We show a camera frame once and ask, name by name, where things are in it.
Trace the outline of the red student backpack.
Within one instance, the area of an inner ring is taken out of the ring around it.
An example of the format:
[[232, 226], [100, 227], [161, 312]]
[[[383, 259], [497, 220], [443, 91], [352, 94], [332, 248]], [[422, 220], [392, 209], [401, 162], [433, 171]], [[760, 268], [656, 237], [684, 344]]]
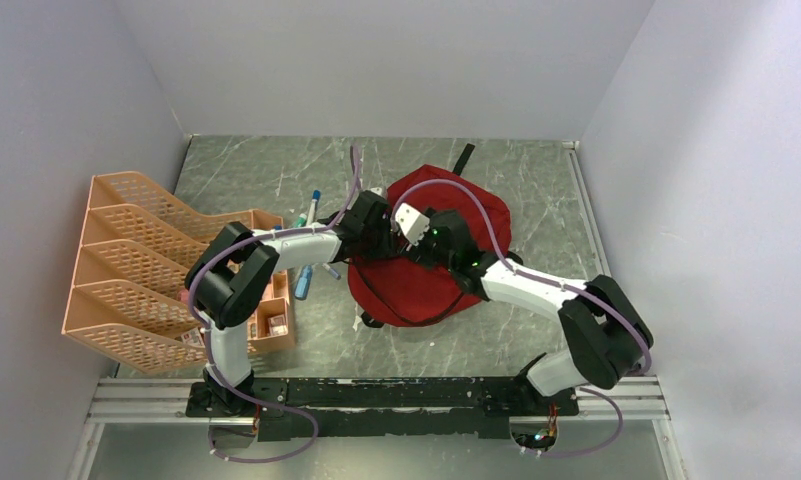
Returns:
[[463, 179], [473, 150], [467, 144], [451, 170], [425, 164], [388, 187], [390, 206], [415, 208], [431, 228], [417, 245], [394, 236], [381, 252], [350, 260], [348, 286], [364, 325], [430, 326], [484, 300], [480, 279], [509, 251], [511, 212]]

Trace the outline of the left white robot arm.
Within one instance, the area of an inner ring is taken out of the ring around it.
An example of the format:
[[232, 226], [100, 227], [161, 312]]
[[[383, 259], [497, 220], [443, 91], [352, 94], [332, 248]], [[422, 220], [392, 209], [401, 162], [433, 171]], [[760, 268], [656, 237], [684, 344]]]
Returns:
[[190, 268], [185, 287], [189, 311], [204, 330], [204, 380], [225, 414], [240, 415], [253, 400], [246, 322], [266, 284], [279, 272], [379, 252], [391, 243], [389, 209], [385, 198], [364, 191], [327, 224], [257, 233], [231, 222], [213, 239]]

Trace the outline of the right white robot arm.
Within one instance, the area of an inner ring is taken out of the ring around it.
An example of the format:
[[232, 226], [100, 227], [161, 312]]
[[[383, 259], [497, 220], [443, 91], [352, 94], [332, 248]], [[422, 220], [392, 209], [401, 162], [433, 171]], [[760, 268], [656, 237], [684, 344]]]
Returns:
[[566, 349], [541, 355], [519, 375], [515, 398], [524, 412], [541, 413], [574, 387], [609, 390], [644, 365], [653, 336], [611, 277], [556, 277], [484, 250], [456, 210], [422, 213], [402, 204], [393, 220], [413, 257], [445, 268], [463, 293], [559, 319]]

